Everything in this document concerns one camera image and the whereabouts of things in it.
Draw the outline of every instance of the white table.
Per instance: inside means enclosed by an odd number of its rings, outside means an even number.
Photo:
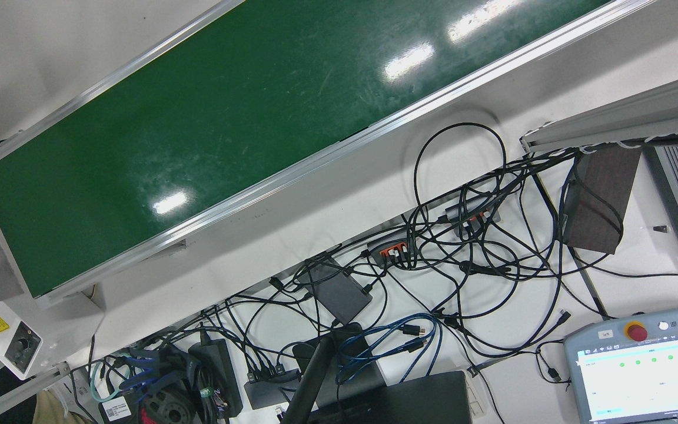
[[[677,79],[678,2],[655,3],[328,164],[196,234],[185,251],[103,281],[97,290],[97,303],[105,309],[97,354],[113,352],[409,210],[414,159],[425,139],[446,124],[490,124],[515,158],[519,136],[545,121]],[[499,164],[498,150],[487,138],[452,134],[423,160],[423,197]],[[84,358],[76,355],[73,363]]]

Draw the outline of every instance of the cable tie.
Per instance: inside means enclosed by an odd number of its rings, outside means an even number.
[[[621,142],[621,141],[616,141],[616,142],[614,142],[614,143],[618,144],[619,147],[623,147],[623,148],[638,148],[638,147],[641,147],[641,145],[628,145],[628,144],[624,144],[624,143]]]

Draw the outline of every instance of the connector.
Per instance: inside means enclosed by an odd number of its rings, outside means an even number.
[[[210,346],[212,343],[211,336],[208,335],[208,331],[200,331],[200,346]]]
[[[284,290],[284,283],[277,277],[271,277],[271,279],[268,280],[268,284],[274,286],[274,288],[279,290],[279,292]]]
[[[554,368],[549,368],[549,377],[552,378],[556,383],[561,383],[561,376],[559,376],[559,372]]]
[[[465,330],[465,327],[460,323],[460,320],[455,319],[455,317],[445,317],[444,324],[449,328],[454,328],[454,330],[467,335],[467,330]]]
[[[410,353],[415,352],[417,349],[420,349],[423,346],[425,346],[426,343],[428,343],[428,340],[425,340],[425,339],[418,337],[415,340],[413,340],[412,343],[409,344],[409,346],[407,346],[406,350],[407,350],[407,352],[410,352]]]
[[[398,229],[368,243],[369,255],[375,262],[385,267],[411,260],[407,230]]]
[[[572,314],[562,309],[561,316],[559,317],[559,320],[556,322],[556,325],[562,325],[563,323],[567,322],[567,320],[570,319],[571,316]]]
[[[426,334],[426,330],[423,327],[420,327],[420,325],[403,325],[399,328],[401,332],[406,334],[407,336],[424,336]]]

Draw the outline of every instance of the gray device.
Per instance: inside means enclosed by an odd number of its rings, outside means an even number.
[[[564,353],[582,423],[678,423],[678,309],[591,324]]]
[[[358,282],[349,274],[341,271],[341,266],[331,257],[320,257],[323,263],[310,267],[298,278],[301,284],[326,308],[339,322],[348,325],[355,319],[373,297],[363,292]]]

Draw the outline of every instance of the white desk surface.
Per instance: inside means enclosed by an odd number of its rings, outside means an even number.
[[[428,135],[446,124],[462,120],[491,124],[504,137],[514,158],[520,154],[519,136],[545,121],[574,115],[677,79],[678,2],[659,2],[570,48],[467,94],[441,113],[420,118],[361,152],[323,167],[278,196],[197,234],[188,240],[190,247],[185,251],[146,261],[102,282],[97,303],[105,308],[106,316],[97,332],[97,354],[104,355],[132,343],[409,210],[414,205],[411,168],[415,156]],[[498,156],[487,139],[473,140],[466,135],[470,134],[441,140],[423,161],[426,198],[498,166]],[[640,174],[646,177],[644,169]],[[649,204],[640,208],[638,196],[652,198],[650,182],[640,181],[643,179],[638,178],[627,212],[627,237],[617,255],[606,264],[629,272],[678,269],[678,246],[672,234],[662,238],[661,234],[645,229],[659,223],[662,207],[659,205],[654,216],[650,215],[653,209]],[[638,244],[645,244],[646,237],[656,239],[656,244],[640,250]],[[639,255],[643,251],[645,263]],[[614,280],[605,274],[592,276],[611,314],[678,306],[678,279],[624,280],[613,284]],[[414,277],[420,279],[420,284],[425,284],[422,281],[427,278],[426,274]],[[568,281],[578,294],[589,299],[586,290],[580,291],[584,288],[582,282],[576,277]],[[426,286],[420,294],[435,297],[435,290]],[[520,289],[510,303],[512,306],[484,317],[473,326],[497,343],[514,343],[534,327],[546,305],[548,290],[531,283],[530,290]],[[490,287],[483,287],[471,301],[487,304],[495,295]],[[405,311],[409,312],[408,307],[414,306],[406,303],[406,295],[396,297],[402,300],[393,303],[388,317],[403,316]],[[573,312],[573,318],[560,328],[557,336],[596,320],[591,312],[567,299],[565,293],[561,295],[560,308]],[[293,319],[259,320],[258,337],[278,335],[279,340],[273,343],[266,338],[257,340],[274,347],[312,336],[307,324],[301,329],[291,327],[286,333],[284,324]],[[452,354],[440,359],[440,364],[448,365],[439,365],[438,370],[464,364],[457,349],[457,344],[447,343],[447,351]],[[557,364],[559,371],[566,374],[560,349],[546,350],[549,362]],[[86,356],[86,352],[79,352],[72,362],[84,362]],[[244,369],[241,363],[237,367]],[[393,381],[395,373],[401,370],[384,363],[382,367],[388,381]],[[565,392],[563,386],[539,379],[532,357],[523,355],[507,360],[490,367],[485,374],[507,422],[576,421],[571,389]],[[486,399],[482,388],[480,393]],[[268,422],[273,418],[272,409],[266,408],[243,413],[240,422]],[[491,409],[478,422],[497,422],[497,417]]]
[[[674,80],[678,2],[658,2],[327,164],[189,238],[185,251],[103,281],[97,290],[97,303],[105,309],[97,354],[126,346],[411,209],[419,148],[447,124],[492,125],[510,158],[516,158],[517,140],[529,129]],[[473,131],[442,137],[426,155],[420,169],[423,198],[500,165],[492,140]]]

